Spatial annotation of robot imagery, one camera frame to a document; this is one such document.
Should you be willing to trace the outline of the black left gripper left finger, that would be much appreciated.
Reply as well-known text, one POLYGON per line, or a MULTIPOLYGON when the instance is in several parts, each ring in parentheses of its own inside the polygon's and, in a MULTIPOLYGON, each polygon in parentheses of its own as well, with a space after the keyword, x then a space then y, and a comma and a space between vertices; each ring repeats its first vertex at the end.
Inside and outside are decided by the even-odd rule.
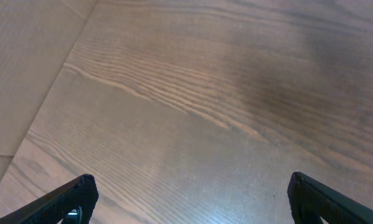
POLYGON ((83 174, 1 217, 0 224, 88 224, 98 196, 94 176, 83 174))

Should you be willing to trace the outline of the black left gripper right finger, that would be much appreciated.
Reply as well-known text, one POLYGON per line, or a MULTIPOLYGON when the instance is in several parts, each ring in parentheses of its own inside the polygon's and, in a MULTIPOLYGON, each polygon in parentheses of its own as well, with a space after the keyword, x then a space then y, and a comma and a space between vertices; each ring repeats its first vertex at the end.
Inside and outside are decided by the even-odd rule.
POLYGON ((302 172, 294 172, 288 199, 295 224, 373 224, 373 210, 302 172))

